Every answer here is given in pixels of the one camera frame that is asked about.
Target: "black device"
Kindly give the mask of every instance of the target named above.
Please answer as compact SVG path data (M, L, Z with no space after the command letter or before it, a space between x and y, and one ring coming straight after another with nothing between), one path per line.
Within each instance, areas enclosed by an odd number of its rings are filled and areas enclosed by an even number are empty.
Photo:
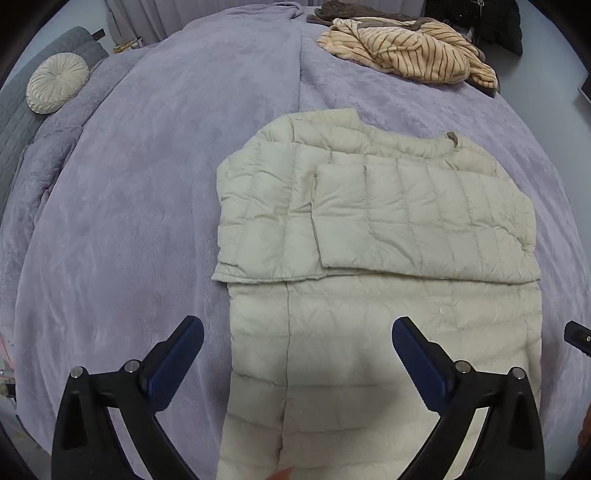
M143 361L90 375L72 369L61 399L53 440L53 480L137 480L111 422L118 408L154 480L197 480L154 414L168 407L203 344L197 317L186 317ZM392 327L392 343L425 405L440 420L399 480L442 480L478 408L488 408L462 480L543 480L540 421L525 371L506 375L452 361L408 317Z
M460 27L480 26L484 0L429 0L425 16Z
M140 480L119 444L108 407L118 408L153 480L197 480L162 430L165 410L203 345L203 324L187 316L143 361L90 375L74 367L57 414L51 451L53 480Z
M570 321L564 327L564 341L591 356L591 330L580 323Z

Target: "brown cloth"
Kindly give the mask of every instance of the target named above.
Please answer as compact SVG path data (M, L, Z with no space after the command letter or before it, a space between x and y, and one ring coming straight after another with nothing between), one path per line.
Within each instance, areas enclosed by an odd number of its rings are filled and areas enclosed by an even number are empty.
M584 448L591 438L591 405L587 409L587 415L583 420L583 430L579 433L579 448Z
M391 18L402 22L417 19L417 17L410 17L404 14L388 14L375 8L366 7L365 5L344 4L343 2L339 2L339 0L324 2L321 8L314 10L314 13L321 20L330 22L329 25L332 25L335 18L379 17Z
M470 80L484 89L498 87L495 71L480 59L482 52L432 18L337 18L317 42L338 58L422 83Z

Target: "quilted down jacket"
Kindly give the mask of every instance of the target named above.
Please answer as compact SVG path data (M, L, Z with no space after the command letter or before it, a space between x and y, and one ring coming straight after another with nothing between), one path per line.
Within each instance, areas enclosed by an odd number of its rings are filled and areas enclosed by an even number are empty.
M397 478L437 421L392 348L399 316L478 369L525 368L539 395L534 209L481 147L297 113L217 180L233 369L219 480Z

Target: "gray wall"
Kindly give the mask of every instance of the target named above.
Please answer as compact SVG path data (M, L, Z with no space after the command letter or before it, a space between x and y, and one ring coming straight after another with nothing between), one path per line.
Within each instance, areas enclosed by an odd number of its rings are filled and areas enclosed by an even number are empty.
M591 105L578 91L587 76L583 64L559 30L527 0L517 0L523 30L523 57L497 46L483 48L497 72L501 95L535 135L562 176L579 235L591 260ZM588 405L591 392L581 402ZM577 431L583 419L568 429ZM566 470L576 438L546 445L550 472Z
M115 42L107 28L106 6L103 0L70 0L33 37L12 68L6 83L37 53L73 27L84 27L90 33L103 28L105 36L99 42L109 54L113 53Z

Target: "blue gripper pad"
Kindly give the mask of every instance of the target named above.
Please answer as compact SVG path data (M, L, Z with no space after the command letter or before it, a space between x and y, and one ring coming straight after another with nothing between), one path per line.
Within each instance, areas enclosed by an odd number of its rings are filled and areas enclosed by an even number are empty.
M165 410L201 350L205 332L197 317L187 316L173 334L158 342L142 362L139 386L153 412Z
M443 415L453 394L452 360L408 317L400 317L392 325L392 344L427 408Z

